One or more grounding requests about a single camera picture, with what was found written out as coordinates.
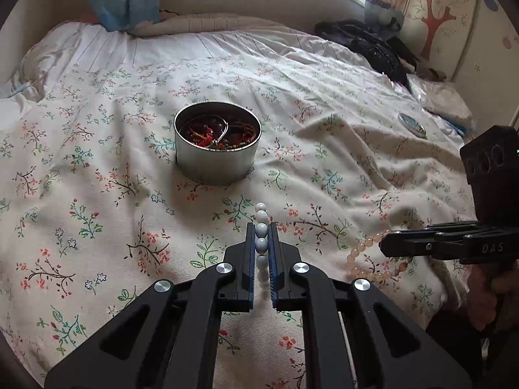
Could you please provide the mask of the right hand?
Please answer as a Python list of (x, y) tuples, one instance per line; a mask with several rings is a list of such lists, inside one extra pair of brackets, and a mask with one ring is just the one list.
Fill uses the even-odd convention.
[(518, 327), (518, 262), (513, 269), (490, 278), (485, 265), (473, 265), (467, 281), (466, 311), (472, 326), (483, 331)]

